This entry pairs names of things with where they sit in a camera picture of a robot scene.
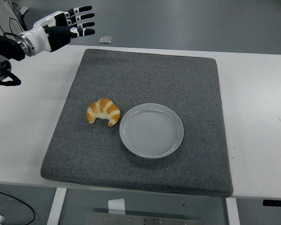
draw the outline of white paper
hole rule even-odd
[[[124,198],[109,200],[108,213],[125,215],[125,200]]]

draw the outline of metal plate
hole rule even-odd
[[[90,212],[88,225],[203,225],[202,221]]]

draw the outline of croissant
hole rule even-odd
[[[120,119],[120,109],[108,98],[102,98],[89,105],[86,119],[94,123],[97,118],[109,120],[108,126],[115,125]]]

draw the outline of small metal object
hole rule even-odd
[[[101,37],[100,44],[111,44],[111,37]]]

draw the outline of gray felt mat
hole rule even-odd
[[[90,103],[110,98],[123,115],[158,103],[184,125],[180,147],[147,159],[122,143],[119,123],[89,124]],[[185,195],[229,197],[229,168],[217,65],[214,59],[106,50],[85,51],[48,151],[42,177],[84,185]]]

